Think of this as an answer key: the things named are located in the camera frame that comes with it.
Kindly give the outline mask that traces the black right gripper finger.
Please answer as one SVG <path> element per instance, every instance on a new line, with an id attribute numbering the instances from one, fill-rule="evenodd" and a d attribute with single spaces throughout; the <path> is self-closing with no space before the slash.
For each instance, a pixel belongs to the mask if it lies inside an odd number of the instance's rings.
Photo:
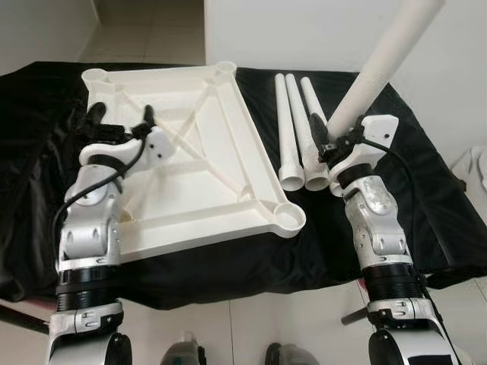
<path id="1" fill-rule="evenodd" d="M 317 153 L 323 153 L 328 145 L 328 132 L 326 122 L 317 113 L 310 114 L 310 134 Z"/>

